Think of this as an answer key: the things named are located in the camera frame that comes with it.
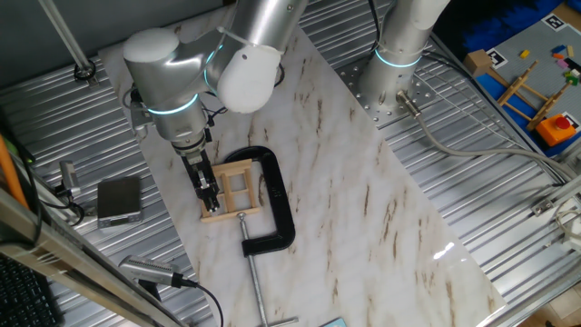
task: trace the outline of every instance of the ridged aluminum surface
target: ridged aluminum surface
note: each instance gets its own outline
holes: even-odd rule
[[[167,213],[157,186],[113,88],[98,58],[100,85],[89,88],[73,79],[67,67],[0,91],[0,105],[18,138],[36,157],[35,170],[52,186],[60,183],[58,163],[72,160],[83,194],[75,199],[94,207],[97,184],[103,179],[139,176],[142,183],[143,222],[99,230],[91,217],[76,227],[114,263],[129,254],[172,262],[195,279],[182,241]],[[53,282],[51,288],[65,326],[133,325],[123,317]],[[162,302],[184,322],[213,324],[203,294],[191,288],[160,288]]]
[[[365,63],[366,59],[359,60],[336,71],[347,84],[352,82],[350,76],[360,74]],[[467,151],[515,147],[492,130],[527,147],[526,140],[520,138],[511,123],[475,92],[463,75],[427,58],[420,61],[416,74],[462,109],[442,100],[433,91],[428,100],[420,99],[424,94],[412,95],[421,100],[418,103],[426,103],[420,106],[422,116],[443,144]],[[385,113],[368,114],[374,118]],[[402,110],[397,114],[400,118],[379,126],[380,131],[507,301],[505,310],[523,303],[581,263],[579,253],[561,245],[563,233],[554,223],[549,223],[552,212],[536,217],[531,211],[533,205],[556,187],[555,180],[536,162],[509,154],[485,157],[444,154],[431,144],[407,112]],[[579,280],[578,275],[554,288],[536,305],[518,312],[514,322],[521,321]]]
[[[391,0],[376,0],[379,23]],[[369,54],[376,38],[369,2],[320,0],[311,2],[299,26],[331,67],[338,68]]]
[[[379,19],[388,4],[389,1],[377,1]],[[363,0],[313,1],[300,26],[338,72],[351,69],[352,65],[340,67],[367,56],[375,38],[369,4]],[[78,228],[80,233],[115,263],[136,253],[165,261],[174,258],[175,263],[186,269],[186,274],[193,276],[105,72],[98,60],[96,63],[102,81],[99,89],[89,90],[86,85],[74,82],[69,67],[0,91],[0,104],[5,104],[17,133],[38,156],[37,170],[50,183],[58,183],[59,160],[74,160],[84,186],[84,195],[79,200],[86,205],[94,202],[96,184],[101,179],[128,174],[142,177],[147,217],[143,224],[104,233],[88,221]],[[502,113],[488,105],[484,107],[483,97],[459,74],[425,60],[420,66],[422,78],[447,99],[496,132],[527,143]],[[507,141],[439,98],[434,97],[423,114],[434,135],[449,146],[458,149],[509,146]],[[500,125],[507,132],[501,131]],[[579,264],[577,253],[559,245],[563,235],[548,223],[550,218],[535,217],[530,211],[537,199],[553,191],[554,181],[536,163],[506,154],[448,156],[436,151],[408,116],[381,126],[380,130],[509,305],[525,301],[568,267]],[[515,321],[577,280],[578,276],[529,305],[528,311],[520,312]],[[85,298],[56,284],[53,288],[67,325],[123,324],[121,317]],[[201,295],[192,290],[164,289],[162,297],[181,318],[198,320],[210,316]]]

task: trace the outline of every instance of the wooden frame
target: wooden frame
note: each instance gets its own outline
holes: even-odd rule
[[[567,84],[565,84],[565,86],[563,86],[563,88],[559,92],[557,92],[557,93],[555,93],[547,98],[546,96],[542,95],[540,92],[536,91],[532,87],[525,84],[525,82],[528,79],[528,75],[533,70],[533,68],[535,68],[535,66],[537,64],[538,64],[538,60],[536,60],[530,67],[528,67],[528,69],[522,75],[520,75],[513,84],[508,84],[504,79],[502,79],[502,77],[500,77],[500,75],[497,72],[495,72],[492,69],[490,69],[490,71],[488,72],[492,76],[492,78],[494,78],[495,80],[497,80],[499,83],[501,83],[502,85],[504,85],[507,88],[507,90],[498,98],[498,104],[500,104],[500,106],[505,105],[508,109],[514,111],[515,113],[517,113],[521,117],[528,120],[529,123],[527,125],[527,130],[529,132],[533,131],[533,130],[535,130],[535,128],[537,128],[538,124],[545,118],[545,116],[548,114],[548,112],[551,111],[551,109],[553,109],[553,107],[555,106],[556,102],[559,100],[561,95],[563,95],[565,90],[572,84],[569,81]],[[539,97],[540,99],[545,101],[545,104],[540,109],[537,110],[537,114],[535,114],[535,117],[533,117],[533,118],[530,118],[529,116],[527,116],[526,114],[524,114],[520,110],[516,109],[513,105],[508,103],[508,99],[510,99],[511,96],[516,95],[519,98],[521,98],[523,101],[525,101],[525,103],[527,103],[533,109],[536,110],[536,108],[529,101],[527,101],[527,99],[525,99],[524,96],[522,96],[518,92],[518,89],[521,87],[526,89],[527,91],[529,91],[531,94],[534,94],[537,97]]]
[[[251,175],[252,159],[242,160],[234,163],[219,164],[212,167],[214,171],[214,176],[216,178],[222,179],[223,193],[218,194],[218,198],[224,199],[224,213],[212,216],[207,210],[205,205],[202,203],[202,222],[203,223],[214,223],[225,219],[230,219],[236,217],[238,213],[253,214],[261,210],[260,207],[256,205],[256,199],[254,199],[254,187],[252,185],[252,175]],[[230,177],[236,175],[244,176],[244,183],[246,188],[239,191],[232,191],[230,185]],[[236,208],[236,203],[234,202],[234,196],[238,194],[246,193],[248,194],[251,202],[251,207],[248,209]]]

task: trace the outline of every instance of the blue led ring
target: blue led ring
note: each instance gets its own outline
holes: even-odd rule
[[[157,111],[157,110],[153,110],[153,109],[147,109],[150,113],[152,114],[175,114],[175,113],[179,113],[181,110],[187,109],[190,105],[192,105],[194,102],[196,102],[196,100],[198,100],[198,95],[194,95],[192,100],[190,100],[189,103],[182,105],[179,108],[175,108],[172,110],[167,110],[167,111]]]
[[[415,62],[413,62],[411,64],[392,64],[389,61],[381,58],[381,55],[379,55],[378,49],[375,49],[375,54],[378,56],[379,60],[381,60],[383,62],[383,64],[388,64],[388,65],[390,65],[392,67],[396,67],[396,68],[411,67],[412,65],[417,64],[419,62],[419,59],[421,59],[421,57],[420,57],[420,58],[418,58],[418,60],[416,60]]]

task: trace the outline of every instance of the orange object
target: orange object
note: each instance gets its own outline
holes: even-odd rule
[[[26,209],[30,210],[28,203],[26,203],[25,194],[22,192],[22,187],[20,186],[20,181],[18,181],[18,175],[16,174],[15,165],[12,162],[8,148],[6,148],[6,143],[4,138],[0,135],[0,166],[4,171],[4,176],[6,182],[8,183],[8,189],[12,196]]]
[[[576,130],[562,114],[557,114],[540,122],[537,132],[548,146],[555,146],[575,135]]]

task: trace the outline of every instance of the small gray device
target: small gray device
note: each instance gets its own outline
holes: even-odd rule
[[[172,285],[174,273],[180,271],[175,264],[146,259],[137,255],[129,255],[119,263],[122,272],[142,281]]]
[[[143,220],[139,177],[100,182],[97,185],[97,226],[114,227]]]
[[[79,180],[76,178],[76,170],[74,169],[73,162],[70,160],[64,160],[58,164],[61,167],[64,190],[69,192],[71,196],[81,195],[81,185],[79,184]]]

